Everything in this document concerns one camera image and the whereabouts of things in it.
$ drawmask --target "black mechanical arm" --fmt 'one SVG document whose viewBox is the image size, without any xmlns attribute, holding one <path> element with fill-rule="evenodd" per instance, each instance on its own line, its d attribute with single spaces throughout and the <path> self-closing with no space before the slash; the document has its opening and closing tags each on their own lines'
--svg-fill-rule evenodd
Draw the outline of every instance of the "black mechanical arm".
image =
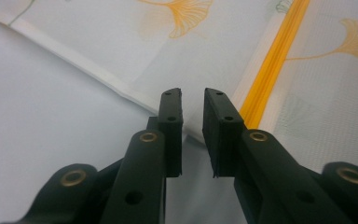
<svg viewBox="0 0 358 224">
<path fill-rule="evenodd" d="M 215 176 L 235 177 L 249 224 L 358 223 L 358 166 L 299 165 L 270 133 L 248 130 L 227 96 L 206 89 L 203 134 Z"/>
<path fill-rule="evenodd" d="M 161 95 L 158 117 L 136 133 L 125 157 L 97 172 L 86 164 L 59 170 L 28 213 L 7 224 L 164 223 L 166 177 L 182 173 L 181 91 Z M 249 224 L 358 223 L 358 166 L 299 165 L 270 133 L 248 130 L 227 96 L 206 89 L 203 134 L 214 176 L 234 177 Z"/>
</svg>

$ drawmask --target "orange stripe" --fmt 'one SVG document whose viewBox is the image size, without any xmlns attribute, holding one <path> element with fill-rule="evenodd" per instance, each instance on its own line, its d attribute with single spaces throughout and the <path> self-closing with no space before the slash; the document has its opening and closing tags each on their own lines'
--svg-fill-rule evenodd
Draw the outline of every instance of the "orange stripe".
<svg viewBox="0 0 358 224">
<path fill-rule="evenodd" d="M 263 117 L 269 96 L 295 40 L 298 28 L 304 18 L 310 0 L 295 0 L 261 65 L 255 82 L 242 105 L 240 114 L 249 129 L 256 129 Z"/>
</svg>

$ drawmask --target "brass insert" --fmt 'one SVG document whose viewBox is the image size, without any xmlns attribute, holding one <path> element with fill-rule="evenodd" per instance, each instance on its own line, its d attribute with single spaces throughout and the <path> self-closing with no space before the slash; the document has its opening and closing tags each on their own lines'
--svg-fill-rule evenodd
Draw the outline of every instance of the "brass insert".
<svg viewBox="0 0 358 224">
<path fill-rule="evenodd" d="M 358 172 L 352 168 L 339 167 L 337 168 L 337 174 L 346 181 L 349 181 L 353 184 L 358 184 Z"/>
<path fill-rule="evenodd" d="M 73 170 L 62 176 L 61 184 L 65 187 L 72 187 L 83 182 L 86 177 L 87 174 L 83 170 Z"/>
<path fill-rule="evenodd" d="M 265 142 L 269 139 L 265 134 L 258 132 L 251 133 L 250 137 L 257 142 Z"/>
<path fill-rule="evenodd" d="M 157 135 L 155 133 L 144 133 L 140 137 L 143 142 L 154 142 L 157 139 Z"/>
</svg>

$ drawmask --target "white fabric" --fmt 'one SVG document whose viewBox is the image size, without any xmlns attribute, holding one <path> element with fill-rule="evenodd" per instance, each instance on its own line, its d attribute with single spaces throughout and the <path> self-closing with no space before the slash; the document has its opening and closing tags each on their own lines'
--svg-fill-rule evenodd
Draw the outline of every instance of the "white fabric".
<svg viewBox="0 0 358 224">
<path fill-rule="evenodd" d="M 317 172 L 330 161 L 358 165 L 356 25 L 358 1 L 310 1 L 259 127 Z"/>
<path fill-rule="evenodd" d="M 202 140 L 204 89 L 229 96 L 238 91 L 235 103 L 241 105 L 258 70 L 255 64 L 263 62 L 285 14 L 275 8 L 279 0 L 170 2 L 197 3 L 205 11 L 196 17 L 204 18 L 192 21 L 196 26 L 184 35 L 172 36 L 168 5 L 0 0 L 0 22 L 153 112 L 163 91 L 181 88 L 185 130 Z"/>
</svg>

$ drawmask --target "white surface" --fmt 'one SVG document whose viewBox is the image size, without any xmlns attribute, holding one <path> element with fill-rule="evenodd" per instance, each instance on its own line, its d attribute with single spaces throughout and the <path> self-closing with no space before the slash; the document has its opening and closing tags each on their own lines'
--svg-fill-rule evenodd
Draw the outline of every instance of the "white surface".
<svg viewBox="0 0 358 224">
<path fill-rule="evenodd" d="M 122 158 L 149 112 L 0 25 L 0 222 L 21 218 L 63 166 Z M 212 179 L 187 139 L 184 175 L 168 180 L 166 223 L 245 223 L 232 178 Z"/>
</svg>

